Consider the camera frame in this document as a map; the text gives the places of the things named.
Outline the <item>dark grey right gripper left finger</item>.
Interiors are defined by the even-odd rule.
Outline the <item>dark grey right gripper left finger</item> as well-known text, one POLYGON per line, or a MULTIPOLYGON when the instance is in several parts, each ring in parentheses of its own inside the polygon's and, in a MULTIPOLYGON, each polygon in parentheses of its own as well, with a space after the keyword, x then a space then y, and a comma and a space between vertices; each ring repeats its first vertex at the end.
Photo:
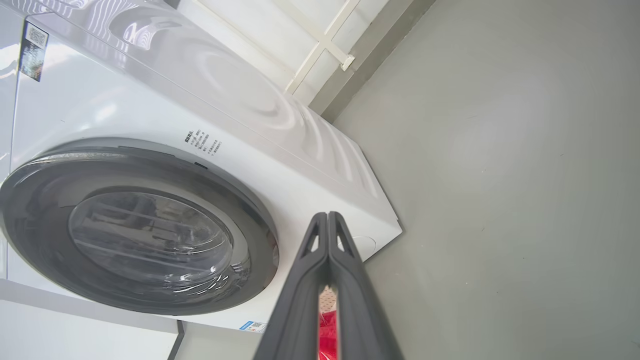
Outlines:
POLYGON ((313 215, 255 360, 317 360, 319 296, 329 284, 328 215, 313 215))

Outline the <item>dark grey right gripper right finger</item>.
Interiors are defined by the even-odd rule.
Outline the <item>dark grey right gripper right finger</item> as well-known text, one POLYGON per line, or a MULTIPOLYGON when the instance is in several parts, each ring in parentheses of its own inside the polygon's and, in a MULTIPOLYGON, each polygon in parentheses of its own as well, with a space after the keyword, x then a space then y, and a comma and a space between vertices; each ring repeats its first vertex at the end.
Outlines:
POLYGON ((339 360, 402 360, 386 312, 344 217, 328 214, 330 283, 337 294, 339 360))

